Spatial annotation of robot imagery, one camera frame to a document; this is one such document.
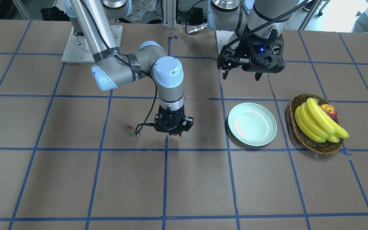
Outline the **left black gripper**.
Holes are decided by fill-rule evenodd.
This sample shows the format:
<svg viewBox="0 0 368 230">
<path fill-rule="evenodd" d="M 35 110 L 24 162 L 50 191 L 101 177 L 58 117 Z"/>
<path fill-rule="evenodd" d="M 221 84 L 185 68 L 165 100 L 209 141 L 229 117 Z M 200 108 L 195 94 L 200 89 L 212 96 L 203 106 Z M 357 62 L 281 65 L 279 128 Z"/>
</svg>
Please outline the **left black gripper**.
<svg viewBox="0 0 368 230">
<path fill-rule="evenodd" d="M 243 39 L 238 37 L 235 48 L 229 44 L 224 45 L 217 60 L 223 80 L 227 79 L 230 70 L 240 66 L 246 72 L 255 72 L 255 81 L 259 81 L 263 73 L 283 71 L 284 39 L 282 35 L 275 37 L 274 34 L 270 32 L 269 38 L 260 38 L 254 34 Z"/>
</svg>

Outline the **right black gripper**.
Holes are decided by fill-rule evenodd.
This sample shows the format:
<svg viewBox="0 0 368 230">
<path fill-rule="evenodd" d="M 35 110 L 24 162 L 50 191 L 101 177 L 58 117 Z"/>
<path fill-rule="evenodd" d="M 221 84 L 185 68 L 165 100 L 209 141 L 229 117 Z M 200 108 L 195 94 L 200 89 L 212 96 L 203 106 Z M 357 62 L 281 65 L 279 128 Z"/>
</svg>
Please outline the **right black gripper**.
<svg viewBox="0 0 368 230">
<path fill-rule="evenodd" d="M 154 119 L 154 129 L 172 136 L 180 136 L 182 132 L 190 130 L 193 126 L 193 120 L 193 117 L 187 117 L 185 115 L 184 106 L 175 111 L 159 106 L 158 114 L 156 114 Z"/>
</svg>

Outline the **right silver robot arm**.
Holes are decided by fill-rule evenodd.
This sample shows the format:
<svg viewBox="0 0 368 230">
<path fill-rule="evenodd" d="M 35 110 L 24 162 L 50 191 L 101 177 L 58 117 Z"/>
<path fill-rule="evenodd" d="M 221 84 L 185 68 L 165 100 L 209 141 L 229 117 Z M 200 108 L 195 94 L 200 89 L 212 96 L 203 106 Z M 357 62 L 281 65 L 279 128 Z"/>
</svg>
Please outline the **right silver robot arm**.
<svg viewBox="0 0 368 230">
<path fill-rule="evenodd" d="M 111 29 L 110 21 L 131 14 L 130 0 L 66 0 L 66 13 L 75 35 L 86 39 L 95 65 L 93 77 L 102 91 L 150 77 L 156 86 L 160 105 L 154 123 L 158 132 L 181 135 L 193 125 L 185 115 L 184 71 L 179 59 L 166 55 L 155 41 L 146 41 L 135 53 L 123 54 Z"/>
</svg>

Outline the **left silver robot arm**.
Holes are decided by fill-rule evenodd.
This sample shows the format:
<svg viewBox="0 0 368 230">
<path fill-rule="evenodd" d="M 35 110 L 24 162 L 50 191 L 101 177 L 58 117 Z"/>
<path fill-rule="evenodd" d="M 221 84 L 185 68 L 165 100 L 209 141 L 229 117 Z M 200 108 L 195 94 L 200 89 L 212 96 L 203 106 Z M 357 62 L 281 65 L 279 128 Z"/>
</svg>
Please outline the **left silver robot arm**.
<svg viewBox="0 0 368 230">
<path fill-rule="evenodd" d="M 305 3 L 299 0 L 209 0 L 208 27 L 233 32 L 218 53 L 217 68 L 222 71 L 223 79 L 237 67 L 255 73 L 256 80 L 264 73 L 283 71 L 282 32 L 292 14 Z"/>
</svg>

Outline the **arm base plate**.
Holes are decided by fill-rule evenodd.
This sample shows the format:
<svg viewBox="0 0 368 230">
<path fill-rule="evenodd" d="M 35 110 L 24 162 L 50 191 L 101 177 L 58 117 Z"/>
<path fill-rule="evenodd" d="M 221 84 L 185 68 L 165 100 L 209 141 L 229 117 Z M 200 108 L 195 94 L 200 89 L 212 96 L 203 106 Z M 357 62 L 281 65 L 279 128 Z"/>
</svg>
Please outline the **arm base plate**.
<svg viewBox="0 0 368 230">
<path fill-rule="evenodd" d="M 122 38 L 123 27 L 121 25 L 111 25 L 111 35 L 115 40 L 115 45 L 119 54 L 122 54 L 120 43 Z M 81 26 L 78 25 L 76 29 L 73 27 L 71 30 L 67 45 L 63 52 L 62 62 L 65 63 L 78 63 L 78 64 L 94 64 L 96 63 L 93 54 L 90 50 L 90 46 L 82 34 Z"/>
</svg>

